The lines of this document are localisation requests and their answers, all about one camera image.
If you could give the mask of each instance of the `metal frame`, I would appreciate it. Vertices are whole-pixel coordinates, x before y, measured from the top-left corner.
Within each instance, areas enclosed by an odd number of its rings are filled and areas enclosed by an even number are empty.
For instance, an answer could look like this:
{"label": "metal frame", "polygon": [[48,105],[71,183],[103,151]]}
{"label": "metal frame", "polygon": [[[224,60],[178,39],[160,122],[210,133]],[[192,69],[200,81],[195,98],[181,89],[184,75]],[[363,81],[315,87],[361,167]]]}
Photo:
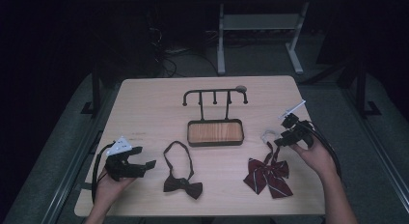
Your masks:
{"label": "metal frame", "polygon": [[305,2],[299,14],[225,14],[224,4],[220,4],[219,43],[217,46],[217,73],[226,74],[225,52],[223,46],[224,30],[271,30],[293,29],[291,42],[286,43],[286,51],[297,74],[303,74],[295,52],[295,46],[304,24],[310,2]]}
{"label": "metal frame", "polygon": [[99,106],[101,104],[101,96],[99,91],[99,73],[96,64],[93,68],[93,72],[91,73],[91,77],[93,81],[93,101],[89,101],[84,104],[81,114],[92,114],[92,118],[95,118],[95,116],[98,114]]}

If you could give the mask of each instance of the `bow tie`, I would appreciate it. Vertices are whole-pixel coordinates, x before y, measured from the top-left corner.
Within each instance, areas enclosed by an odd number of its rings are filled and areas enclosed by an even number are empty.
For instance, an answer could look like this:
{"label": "bow tie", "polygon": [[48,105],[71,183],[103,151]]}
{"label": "bow tie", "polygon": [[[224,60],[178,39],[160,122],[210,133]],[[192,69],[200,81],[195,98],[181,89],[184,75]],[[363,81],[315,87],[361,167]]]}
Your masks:
{"label": "bow tie", "polygon": [[[187,179],[185,179],[185,178],[176,179],[174,177],[174,175],[172,174],[174,166],[171,164],[171,162],[166,157],[166,153],[173,147],[174,144],[181,145],[186,150],[187,156],[189,157],[190,174],[189,174],[189,177]],[[172,192],[172,191],[175,191],[177,189],[184,189],[189,196],[191,196],[194,199],[198,199],[199,196],[201,196],[201,194],[202,194],[203,185],[202,185],[201,182],[196,182],[196,183],[190,183],[189,182],[189,179],[195,173],[193,171],[192,158],[190,157],[190,153],[189,153],[189,150],[187,149],[187,147],[184,144],[182,144],[182,143],[180,143],[178,141],[174,141],[171,145],[169,145],[168,148],[166,148],[165,152],[163,152],[163,155],[165,156],[166,163],[168,164],[169,169],[170,169],[169,177],[166,179],[166,181],[164,183],[164,186],[163,186],[163,191],[164,192]]]}
{"label": "bow tie", "polygon": [[249,175],[244,179],[257,194],[260,194],[262,190],[268,185],[271,196],[273,198],[284,198],[292,195],[291,189],[289,189],[286,181],[283,178],[288,178],[289,169],[286,161],[277,162],[278,153],[280,147],[273,154],[273,147],[269,142],[267,146],[271,149],[272,153],[268,154],[264,162],[250,158],[249,159]]}
{"label": "bow tie", "polygon": [[164,192],[172,192],[177,189],[184,189],[186,193],[194,199],[198,199],[203,191],[203,185],[201,182],[189,183],[185,178],[176,179],[173,175],[169,175],[163,186]]}

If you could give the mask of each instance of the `wooden table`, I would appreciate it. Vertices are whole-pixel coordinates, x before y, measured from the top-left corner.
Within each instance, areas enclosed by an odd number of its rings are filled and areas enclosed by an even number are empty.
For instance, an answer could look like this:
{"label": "wooden table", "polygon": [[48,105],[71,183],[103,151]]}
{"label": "wooden table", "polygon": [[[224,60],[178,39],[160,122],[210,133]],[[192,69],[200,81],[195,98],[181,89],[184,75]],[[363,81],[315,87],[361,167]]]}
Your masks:
{"label": "wooden table", "polygon": [[[198,200],[183,190],[164,193],[163,184],[169,168],[164,150],[175,140],[187,146],[187,123],[201,118],[198,96],[189,96],[182,105],[183,94],[196,89],[229,89],[247,87],[248,104],[243,96],[232,93],[229,118],[240,119],[244,128],[241,146],[188,147],[195,175],[190,182],[202,182],[204,191]],[[224,119],[225,96],[218,95],[213,105],[212,94],[204,94],[204,118]],[[107,144],[124,136],[132,146],[142,146],[130,163],[145,164],[156,159],[156,166],[137,179],[110,209],[110,215],[124,216],[229,216],[323,214],[322,185],[316,173],[290,148],[282,148],[279,161],[289,165],[287,184],[294,193],[284,199],[272,199],[267,188],[257,195],[243,179],[248,175],[249,157],[263,161],[269,153],[260,137],[267,128],[281,133],[278,117],[301,101],[294,80],[289,76],[131,79],[122,84],[98,152]],[[309,120],[305,106],[296,110],[300,120]],[[167,153],[174,165],[176,178],[189,175],[188,157],[175,145]],[[106,156],[99,165],[102,169]],[[86,182],[91,182],[90,169]],[[87,216],[93,206],[91,191],[82,189],[75,213]]]}

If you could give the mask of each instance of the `bow tie strap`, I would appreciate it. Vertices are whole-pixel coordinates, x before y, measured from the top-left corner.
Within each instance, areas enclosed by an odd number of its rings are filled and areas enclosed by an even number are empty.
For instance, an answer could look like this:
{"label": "bow tie strap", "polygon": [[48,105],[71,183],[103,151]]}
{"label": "bow tie strap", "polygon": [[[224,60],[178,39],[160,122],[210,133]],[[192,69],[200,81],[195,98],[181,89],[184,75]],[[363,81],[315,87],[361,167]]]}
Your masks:
{"label": "bow tie strap", "polygon": [[273,163],[277,162],[277,158],[279,157],[280,146],[277,147],[277,150],[274,153],[274,149],[273,149],[273,146],[271,145],[271,143],[267,141],[266,144],[267,144],[268,148],[271,150],[271,153],[269,153],[265,157],[264,163],[268,164],[268,161],[271,159],[271,164],[273,164]]}
{"label": "bow tie strap", "polygon": [[195,174],[195,172],[193,171],[192,158],[190,157],[190,153],[189,153],[189,150],[187,149],[186,145],[184,145],[183,143],[181,143],[181,142],[179,142],[179,141],[174,141],[174,142],[172,142],[172,144],[170,144],[170,145],[168,146],[168,148],[166,148],[165,152],[163,152],[163,156],[165,156],[166,163],[168,164],[168,167],[169,167],[169,169],[170,169],[170,171],[171,171],[171,174],[172,174],[172,171],[173,171],[173,169],[174,169],[174,166],[171,164],[171,162],[170,162],[170,161],[168,160],[168,158],[166,157],[166,153],[174,146],[174,144],[179,144],[179,145],[180,145],[181,147],[183,147],[183,148],[186,150],[186,152],[187,152],[187,156],[189,157],[189,161],[190,161],[190,174],[189,174],[189,177],[187,178],[187,180],[190,180],[190,178]]}

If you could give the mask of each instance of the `finger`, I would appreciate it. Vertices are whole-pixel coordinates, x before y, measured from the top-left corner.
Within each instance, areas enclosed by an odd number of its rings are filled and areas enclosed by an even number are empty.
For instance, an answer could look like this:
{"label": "finger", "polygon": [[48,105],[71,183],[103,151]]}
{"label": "finger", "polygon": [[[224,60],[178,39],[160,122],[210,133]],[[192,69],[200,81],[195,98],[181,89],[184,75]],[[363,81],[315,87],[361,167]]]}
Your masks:
{"label": "finger", "polygon": [[303,148],[301,148],[301,147],[300,147],[299,145],[297,145],[297,144],[290,145],[289,147],[292,148],[296,153],[298,153],[298,154],[300,154],[300,155],[301,155],[302,152],[305,151]]}

